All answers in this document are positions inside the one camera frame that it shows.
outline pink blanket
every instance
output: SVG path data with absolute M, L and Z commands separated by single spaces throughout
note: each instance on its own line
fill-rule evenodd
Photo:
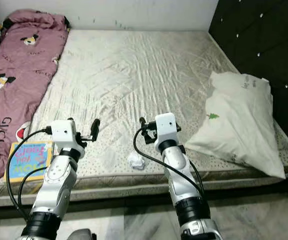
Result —
M 29 132 L 34 112 L 57 70 L 68 36 L 67 19 L 18 10 L 3 23 L 0 45 L 0 178 L 10 146 Z

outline pillow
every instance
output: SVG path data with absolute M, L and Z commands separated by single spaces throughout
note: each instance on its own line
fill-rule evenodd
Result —
M 284 179 L 268 81 L 232 72 L 212 72 L 210 80 L 215 89 L 206 100 L 206 118 L 185 147 Z

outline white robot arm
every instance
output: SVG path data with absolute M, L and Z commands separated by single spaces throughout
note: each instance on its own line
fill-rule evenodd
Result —
M 85 155 L 84 148 L 87 143 L 83 141 L 94 142 L 97 139 L 99 124 L 100 121 L 96 119 L 91 126 L 91 134 L 87 137 L 76 132 L 72 118 L 55 120 L 50 127 L 47 127 L 48 133 L 53 136 L 59 155 L 54 156 L 45 171 L 44 183 L 37 194 L 27 225 L 18 240 L 56 239 L 57 230 L 69 205 L 71 189 L 77 179 L 78 160 Z M 96 239 L 96 235 L 91 234 L 89 230 L 83 231 L 82 234 L 85 232 L 90 240 Z
M 177 132 L 181 128 L 176 123 L 175 115 L 171 112 L 157 115 L 155 121 L 149 123 L 141 117 L 140 123 L 146 143 L 154 143 L 156 150 L 162 154 L 163 162 L 196 183 L 189 170 L 190 161 L 183 147 L 178 146 Z M 154 138 L 148 135 L 148 130 L 156 131 Z M 209 206 L 203 194 L 173 170 L 165 167 L 164 171 L 179 220 L 181 239 L 222 240 L 215 222 L 210 218 Z

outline tufted headboard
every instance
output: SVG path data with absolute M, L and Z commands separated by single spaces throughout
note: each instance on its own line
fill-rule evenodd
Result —
M 209 32 L 241 73 L 269 80 L 288 136 L 288 0 L 219 0 Z

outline children's book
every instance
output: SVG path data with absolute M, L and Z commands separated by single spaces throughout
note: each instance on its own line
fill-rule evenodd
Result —
M 19 142 L 14 142 L 9 155 L 18 146 Z M 24 143 L 13 156 L 9 176 L 10 182 L 21 182 L 31 171 L 49 166 L 53 156 L 53 143 L 51 141 L 34 141 Z M 26 181 L 40 180 L 44 178 L 45 170 L 32 174 Z

